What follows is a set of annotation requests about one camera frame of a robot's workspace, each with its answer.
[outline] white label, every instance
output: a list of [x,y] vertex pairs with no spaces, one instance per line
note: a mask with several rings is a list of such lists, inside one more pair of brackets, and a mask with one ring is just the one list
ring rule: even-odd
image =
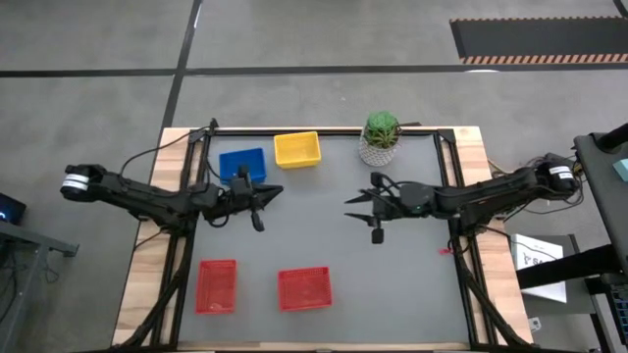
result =
[[571,173],[571,170],[569,170],[569,167],[560,166],[560,167],[549,168],[549,173],[551,175],[555,175],[556,173]]
[[74,180],[79,182],[89,182],[89,177],[81,175],[67,175],[66,180]]
[[63,182],[63,184],[61,184],[61,186],[69,186],[69,187],[73,187],[73,188],[78,188],[84,191],[87,191],[87,185],[82,183],[82,182],[76,182],[76,181],[71,181],[71,180],[65,180]]

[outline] gray floor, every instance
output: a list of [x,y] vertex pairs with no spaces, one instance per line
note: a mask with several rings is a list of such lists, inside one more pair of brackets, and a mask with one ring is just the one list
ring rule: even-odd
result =
[[[173,68],[191,3],[2,1],[0,70]],[[616,15],[610,0],[206,0],[189,66],[457,64],[449,18],[602,15]],[[0,79],[0,191],[29,205],[27,227],[81,244],[75,259],[51,258],[61,279],[29,310],[20,352],[109,344],[137,223],[107,205],[67,202],[58,189],[67,164],[116,170],[153,147],[171,82]],[[547,151],[569,155],[576,134],[625,123],[627,89],[623,71],[188,77],[174,126],[212,117],[223,126],[361,125],[368,112],[387,109],[405,122],[480,126],[489,156],[514,169]],[[151,161],[131,165],[129,176],[147,180]],[[508,230],[574,232],[583,249],[605,244],[586,196],[551,217],[522,213]],[[597,345],[586,317],[545,323],[536,334],[544,346]]]

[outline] gray tabletop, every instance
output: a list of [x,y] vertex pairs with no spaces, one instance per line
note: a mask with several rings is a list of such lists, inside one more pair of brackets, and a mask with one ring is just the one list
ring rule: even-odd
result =
[[[386,239],[373,245],[370,229],[344,212],[368,213],[370,204],[344,205],[369,186],[372,169],[360,160],[357,136],[321,136],[322,162],[282,170],[272,137],[212,138],[218,155],[262,147],[266,183],[285,191],[261,212],[266,231],[256,232],[248,213],[223,228],[200,220],[185,295],[180,342],[468,342],[460,288],[451,256],[439,254],[449,238],[444,221],[399,220],[385,224]],[[441,184],[432,136],[405,136],[395,159],[378,171],[391,177]],[[235,312],[196,315],[198,264],[237,260]],[[283,313],[277,274],[283,269],[330,268],[334,305]]]

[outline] white paper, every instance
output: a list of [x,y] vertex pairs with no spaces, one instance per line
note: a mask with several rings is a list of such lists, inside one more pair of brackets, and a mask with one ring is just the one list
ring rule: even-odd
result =
[[[515,234],[513,240],[516,241],[516,243],[513,243],[512,248],[517,270],[553,261],[554,259],[562,259],[562,246],[560,245],[548,243],[546,241],[541,241],[520,234]],[[534,250],[543,251],[550,256]],[[521,292],[524,294],[536,295],[542,298],[555,300],[561,303],[567,302],[567,291],[565,289],[564,281],[534,288],[521,289]]]

